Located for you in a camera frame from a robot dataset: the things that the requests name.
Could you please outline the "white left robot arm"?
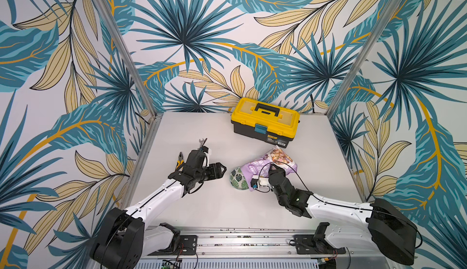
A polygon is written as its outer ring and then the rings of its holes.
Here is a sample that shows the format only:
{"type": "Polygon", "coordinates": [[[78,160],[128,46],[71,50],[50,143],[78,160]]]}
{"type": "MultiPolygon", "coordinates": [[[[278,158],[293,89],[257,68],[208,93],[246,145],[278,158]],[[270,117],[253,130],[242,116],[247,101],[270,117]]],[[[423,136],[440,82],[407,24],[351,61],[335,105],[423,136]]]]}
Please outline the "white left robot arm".
{"type": "Polygon", "coordinates": [[[210,163],[209,157],[207,147],[192,150],[149,196],[125,209],[110,210],[91,246],[90,258],[107,269],[133,269],[142,257],[156,251],[176,253],[181,244],[180,231],[167,223],[149,226],[177,200],[196,192],[207,181],[223,178],[226,167],[210,163]]]}

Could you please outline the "purple oats bag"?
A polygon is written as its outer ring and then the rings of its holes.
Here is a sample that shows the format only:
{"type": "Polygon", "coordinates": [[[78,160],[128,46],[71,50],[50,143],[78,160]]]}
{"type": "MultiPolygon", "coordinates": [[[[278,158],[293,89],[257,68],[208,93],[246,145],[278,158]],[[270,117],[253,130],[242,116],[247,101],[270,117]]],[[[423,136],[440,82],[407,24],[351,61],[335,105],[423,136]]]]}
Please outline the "purple oats bag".
{"type": "Polygon", "coordinates": [[[269,178],[269,170],[274,166],[283,169],[285,175],[297,171],[296,162],[282,148],[275,146],[261,157],[244,164],[240,168],[248,189],[253,191],[255,188],[259,188],[260,179],[269,178]]]}

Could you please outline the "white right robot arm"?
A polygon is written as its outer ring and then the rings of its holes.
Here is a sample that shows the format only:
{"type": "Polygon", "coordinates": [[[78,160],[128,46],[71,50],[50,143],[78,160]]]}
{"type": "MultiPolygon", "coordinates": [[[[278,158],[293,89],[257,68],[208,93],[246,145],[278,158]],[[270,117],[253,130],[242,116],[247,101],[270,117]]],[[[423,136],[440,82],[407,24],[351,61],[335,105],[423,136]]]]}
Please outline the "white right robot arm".
{"type": "Polygon", "coordinates": [[[298,217],[321,219],[315,232],[335,248],[379,251],[401,265],[413,265],[420,234],[412,221],[384,199],[372,203],[343,202],[296,189],[277,164],[271,164],[268,183],[278,204],[298,217]]]}

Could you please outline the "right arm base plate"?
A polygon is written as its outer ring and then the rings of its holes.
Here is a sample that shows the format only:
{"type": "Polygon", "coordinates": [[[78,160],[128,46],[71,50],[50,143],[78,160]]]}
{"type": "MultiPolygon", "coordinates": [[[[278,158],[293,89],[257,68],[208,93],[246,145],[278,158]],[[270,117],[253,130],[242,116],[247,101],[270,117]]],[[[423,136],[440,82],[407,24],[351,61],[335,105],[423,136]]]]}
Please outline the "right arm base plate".
{"type": "Polygon", "coordinates": [[[345,254],[345,248],[333,248],[324,239],[315,238],[313,234],[294,235],[289,245],[296,249],[299,255],[332,255],[345,254]]]}

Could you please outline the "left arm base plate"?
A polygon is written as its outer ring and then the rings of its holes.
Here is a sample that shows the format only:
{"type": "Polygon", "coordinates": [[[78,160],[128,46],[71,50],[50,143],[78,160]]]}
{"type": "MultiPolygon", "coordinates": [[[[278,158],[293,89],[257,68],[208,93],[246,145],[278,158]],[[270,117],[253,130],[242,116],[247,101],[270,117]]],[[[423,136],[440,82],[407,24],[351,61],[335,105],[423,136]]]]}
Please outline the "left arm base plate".
{"type": "Polygon", "coordinates": [[[149,256],[195,256],[197,253],[198,236],[181,235],[172,241],[168,248],[157,250],[149,256]]]}

